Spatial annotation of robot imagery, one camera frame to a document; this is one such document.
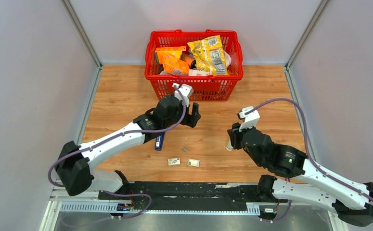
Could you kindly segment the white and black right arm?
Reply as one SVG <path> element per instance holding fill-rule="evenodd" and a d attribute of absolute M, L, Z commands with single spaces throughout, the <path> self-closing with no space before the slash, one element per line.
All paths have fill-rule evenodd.
<path fill-rule="evenodd" d="M 337 214 L 340 220 L 353 226 L 366 227 L 373 223 L 373 182 L 357 183 L 343 178 L 311 161 L 303 151 L 274 143 L 255 127 L 239 127 L 235 123 L 227 131 L 228 147 L 242 149 L 257 166 L 270 172 L 258 181 L 260 200 L 307 203 Z"/>

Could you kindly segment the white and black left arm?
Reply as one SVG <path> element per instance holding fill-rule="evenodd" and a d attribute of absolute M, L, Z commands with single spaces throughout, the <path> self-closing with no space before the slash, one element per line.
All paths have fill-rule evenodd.
<path fill-rule="evenodd" d="M 70 196 L 97 190 L 125 199 L 129 193 L 125 176 L 118 170 L 98 170 L 97 166 L 122 151 L 154 141 L 177 125 L 194 128 L 200 118 L 198 103 L 189 105 L 187 96 L 168 95 L 118 131 L 87 143 L 64 144 L 58 160 L 50 168 L 61 182 L 53 181 L 51 176 L 48 179 L 54 186 L 65 188 Z"/>

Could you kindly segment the blue and black stapler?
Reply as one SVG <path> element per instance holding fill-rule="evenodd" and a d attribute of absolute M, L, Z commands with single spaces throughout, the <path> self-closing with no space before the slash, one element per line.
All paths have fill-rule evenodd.
<path fill-rule="evenodd" d="M 155 146 L 154 146 L 154 149 L 156 151 L 161 151 L 162 150 L 163 143 L 164 143 L 164 137 L 165 137 L 165 133 L 164 132 L 161 135 L 159 135 L 158 137 L 156 137 L 156 139 L 155 139 Z"/>

